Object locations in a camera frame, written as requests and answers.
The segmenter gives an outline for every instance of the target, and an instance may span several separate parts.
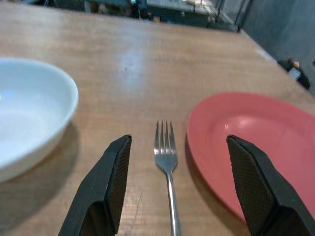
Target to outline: fork handle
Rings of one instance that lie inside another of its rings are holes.
[[[182,229],[181,229],[181,223],[179,221],[179,214],[177,210],[173,175],[166,174],[166,178],[167,178],[167,187],[168,187],[169,210],[170,210],[171,224],[172,224],[172,236],[181,236]]]

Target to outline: white bowl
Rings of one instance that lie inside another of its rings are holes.
[[[75,82],[63,70],[29,59],[0,58],[0,182],[52,151],[78,99]]]

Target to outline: wooden table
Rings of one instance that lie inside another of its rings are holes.
[[[241,34],[1,3],[0,56],[61,67],[80,102],[53,153],[0,185],[0,235],[56,235],[83,177],[124,134],[133,143],[119,235],[170,235],[153,156],[158,119],[174,124],[183,235],[247,235],[202,181],[185,141],[190,111],[218,92],[258,92],[315,114],[313,98],[259,52]]]

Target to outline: fork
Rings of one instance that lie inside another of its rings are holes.
[[[173,183],[173,170],[177,166],[177,154],[175,147],[175,138],[172,122],[170,123],[170,135],[168,135],[168,125],[166,122],[165,139],[163,135],[163,121],[161,124],[160,144],[158,142],[158,122],[156,130],[156,139],[154,141],[154,156],[156,164],[165,172],[168,187],[169,210],[171,215],[172,236],[181,236],[181,224],[176,205],[175,189]]]

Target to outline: plate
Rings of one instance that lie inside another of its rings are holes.
[[[0,182],[50,153],[78,99],[75,82],[63,70],[30,59],[0,58]]]
[[[221,201],[245,221],[238,201],[226,137],[254,143],[293,185],[315,218],[315,118],[262,95],[221,93],[191,112],[187,137],[203,178]]]

